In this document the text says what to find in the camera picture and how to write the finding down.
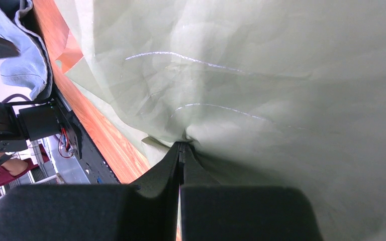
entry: crumpled fabric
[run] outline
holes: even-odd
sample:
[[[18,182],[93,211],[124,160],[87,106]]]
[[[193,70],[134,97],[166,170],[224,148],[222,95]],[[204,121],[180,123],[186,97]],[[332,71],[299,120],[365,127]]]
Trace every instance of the crumpled fabric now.
[[[112,123],[302,190],[325,240],[386,240],[386,1],[56,3],[84,55],[67,76]]]
[[[31,89],[31,99],[45,99],[52,89],[52,71],[41,37],[27,30],[21,19],[32,9],[32,0],[20,0],[20,7],[10,20],[0,9],[0,37],[15,44],[20,56],[6,59],[0,67],[4,84]]]

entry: person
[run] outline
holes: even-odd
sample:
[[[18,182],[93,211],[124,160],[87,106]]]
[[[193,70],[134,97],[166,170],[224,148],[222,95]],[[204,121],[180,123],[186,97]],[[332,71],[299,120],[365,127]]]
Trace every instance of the person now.
[[[32,159],[9,159],[0,166],[0,186],[6,185],[23,176],[35,166],[36,165],[33,164]]]

